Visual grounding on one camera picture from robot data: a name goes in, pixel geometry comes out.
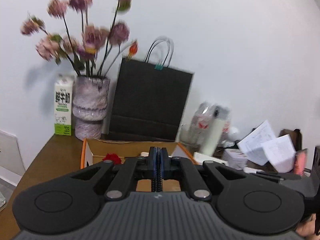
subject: milk carton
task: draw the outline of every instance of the milk carton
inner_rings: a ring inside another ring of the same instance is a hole
[[[59,75],[54,90],[54,133],[71,135],[74,76]]]
[[[225,149],[222,160],[227,161],[231,168],[243,170],[247,165],[248,157],[238,149]]]

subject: purple vase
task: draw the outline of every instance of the purple vase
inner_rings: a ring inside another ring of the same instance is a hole
[[[76,117],[75,135],[80,140],[100,138],[102,120],[107,115],[109,85],[107,77],[76,79],[72,112]]]

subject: circular pad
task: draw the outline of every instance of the circular pad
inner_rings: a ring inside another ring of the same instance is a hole
[[[72,197],[62,191],[50,191],[39,195],[35,204],[43,212],[60,212],[72,204]]]
[[[272,212],[281,205],[281,199],[268,191],[255,191],[244,197],[244,204],[253,211]]]
[[[21,192],[12,211],[20,227],[43,235],[73,231],[89,223],[100,209],[100,200],[89,183],[64,178]]]
[[[304,212],[302,196],[294,190],[256,177],[228,181],[216,208],[232,227],[256,235],[293,229]]]

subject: green clip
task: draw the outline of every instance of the green clip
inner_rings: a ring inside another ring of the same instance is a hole
[[[163,65],[157,64],[157,65],[155,65],[155,69],[156,70],[162,70],[163,69]]]

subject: green label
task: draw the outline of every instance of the green label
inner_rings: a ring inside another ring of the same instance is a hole
[[[58,135],[71,135],[71,124],[54,124],[54,133]]]
[[[69,109],[56,108],[56,110],[60,112],[69,112]]]

